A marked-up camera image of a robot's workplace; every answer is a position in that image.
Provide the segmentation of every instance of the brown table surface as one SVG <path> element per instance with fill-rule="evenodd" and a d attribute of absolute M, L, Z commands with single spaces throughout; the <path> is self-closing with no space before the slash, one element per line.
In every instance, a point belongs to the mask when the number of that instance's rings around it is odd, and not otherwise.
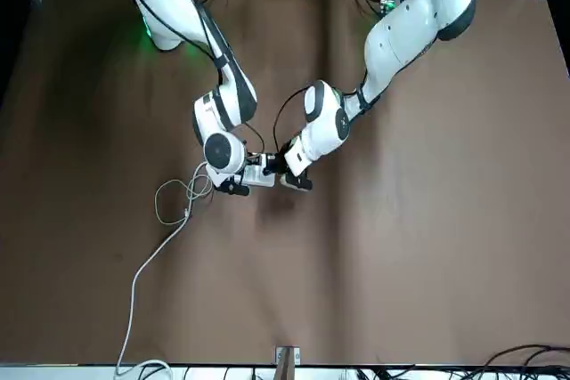
<path fill-rule="evenodd" d="M 353 0 L 215 0 L 272 150 L 282 102 L 363 73 Z M 45 0 L 0 117 L 0 359 L 113 363 L 136 268 L 167 235 L 155 189 L 201 161 L 195 49 L 156 52 L 131 0 Z M 570 83 L 548 6 L 478 0 L 397 76 L 309 194 L 199 202 L 141 276 L 127 359 L 480 364 L 570 341 Z M 284 141 L 303 124 L 285 110 Z M 243 130 L 249 147 L 255 136 Z M 183 193 L 161 198 L 176 218 Z M 520 357 L 501 363 L 518 363 Z"/>

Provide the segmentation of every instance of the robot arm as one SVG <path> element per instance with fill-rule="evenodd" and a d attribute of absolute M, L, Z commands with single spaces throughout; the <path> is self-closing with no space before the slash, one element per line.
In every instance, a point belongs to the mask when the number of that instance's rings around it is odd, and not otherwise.
<path fill-rule="evenodd" d="M 231 133 L 255 114 L 257 97 L 225 41 L 202 4 L 194 0 L 135 0 L 153 43 L 162 51 L 183 40 L 209 46 L 221 81 L 194 103 L 194 132 L 204 149 L 208 175 L 215 186 L 238 173 L 246 164 L 244 144 Z"/>
<path fill-rule="evenodd" d="M 322 81 L 305 92 L 307 125 L 281 150 L 287 168 L 281 182 L 306 190 L 302 173 L 348 136 L 349 124 L 380 98 L 392 78 L 433 43 L 452 40 L 471 24 L 475 0 L 384 0 L 385 16 L 364 46 L 366 77 L 353 93 L 340 94 Z"/>

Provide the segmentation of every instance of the white object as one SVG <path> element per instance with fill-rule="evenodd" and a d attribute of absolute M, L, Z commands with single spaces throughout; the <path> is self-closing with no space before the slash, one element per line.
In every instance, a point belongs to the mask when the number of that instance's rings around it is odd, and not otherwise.
<path fill-rule="evenodd" d="M 234 175 L 235 182 L 241 182 L 248 186 L 273 187 L 275 185 L 275 174 L 264 175 L 264 169 L 267 166 L 267 155 L 258 154 L 261 161 L 259 165 L 247 165 L 241 175 Z"/>
<path fill-rule="evenodd" d="M 193 0 L 135 1 L 159 49 L 167 51 L 176 48 L 183 40 L 182 35 L 192 42 L 209 46 L 219 61 L 216 66 L 223 75 L 223 83 L 195 103 L 195 131 L 198 138 L 205 142 L 212 133 L 230 132 L 235 126 L 249 121 L 257 105 L 256 92 L 202 6 L 196 5 Z M 237 173 L 242 167 L 240 156 L 245 148 L 243 143 L 240 142 L 240 145 L 241 150 L 232 151 L 236 158 L 232 159 L 231 165 L 236 169 L 230 171 L 224 168 L 224 173 Z"/>
<path fill-rule="evenodd" d="M 285 351 L 287 349 L 290 349 L 290 351 L 293 352 L 295 365 L 301 365 L 301 350 L 298 347 L 287 347 L 287 346 L 275 348 L 275 361 L 274 361 L 275 365 L 279 364 L 281 358 L 285 356 Z"/>
<path fill-rule="evenodd" d="M 133 283 L 131 284 L 131 303 L 130 303 L 129 313 L 128 313 L 128 324 L 126 327 L 125 341 L 123 342 L 123 347 L 121 348 L 121 352 L 118 355 L 117 366 L 115 367 L 115 373 L 113 375 L 113 378 L 119 378 L 122 376 L 126 376 L 128 373 L 130 373 L 134 369 L 144 368 L 145 366 L 150 365 L 150 364 L 160 365 L 160 366 L 164 367 L 166 369 L 166 371 L 168 372 L 169 377 L 171 379 L 174 378 L 174 374 L 173 374 L 170 366 L 163 360 L 146 360 L 145 362 L 141 362 L 140 364 L 137 364 L 133 367 L 127 368 L 123 372 L 120 372 L 120 368 L 121 368 L 121 363 L 123 361 L 123 355 L 125 354 L 126 345 L 128 344 L 128 339 L 131 335 L 131 327 L 133 326 L 134 291 L 135 291 L 135 287 L 136 287 L 136 281 L 139 279 L 139 276 L 143 272 L 144 268 L 149 265 L 149 263 L 154 259 L 154 257 L 156 257 L 159 254 L 159 252 L 162 250 L 162 248 L 164 248 L 168 244 L 168 242 L 170 242 L 178 233 L 180 233 L 180 230 L 182 230 L 183 227 L 186 225 L 186 223 L 190 219 L 190 215 L 191 215 L 191 211 L 192 211 L 192 202 L 197 198 L 203 198 L 212 190 L 211 185 L 209 186 L 209 189 L 208 189 L 208 181 L 207 181 L 204 188 L 201 191 L 199 191 L 199 192 L 194 191 L 194 186 L 196 184 L 196 180 L 200 177 L 199 171 L 205 165 L 206 165 L 206 162 L 199 164 L 196 167 L 196 170 L 194 171 L 194 175 L 192 176 L 190 183 L 188 183 L 188 185 L 183 184 L 183 186 L 186 188 L 186 196 L 188 198 L 188 206 L 184 209 L 184 216 L 180 221 L 170 223 L 170 224 L 180 223 L 180 225 L 170 235 L 168 235 L 168 237 L 159 245 L 159 247 L 151 254 L 151 256 L 141 265 L 141 267 L 139 267 L 139 269 L 134 274 Z M 158 194 L 160 193 L 160 190 L 163 189 L 170 182 L 172 182 L 172 180 L 169 182 L 166 182 L 162 186 L 160 186 L 157 189 L 157 193 L 155 194 L 155 197 L 154 197 L 155 213 L 157 214 L 159 221 L 162 222 L 163 224 L 168 224 L 168 223 L 163 222 L 159 216 L 159 210 L 157 208 L 157 198 L 158 198 Z"/>
<path fill-rule="evenodd" d="M 346 140 L 350 126 L 339 95 L 321 80 L 305 92 L 305 118 L 307 125 L 285 153 L 296 177 L 321 156 L 337 149 Z"/>
<path fill-rule="evenodd" d="M 431 44 L 437 32 L 457 20 L 471 0 L 404 0 L 380 20 L 366 37 L 364 60 L 368 76 L 362 88 L 372 103 L 395 74 Z M 356 95 L 346 99 L 350 120 L 362 111 Z"/>

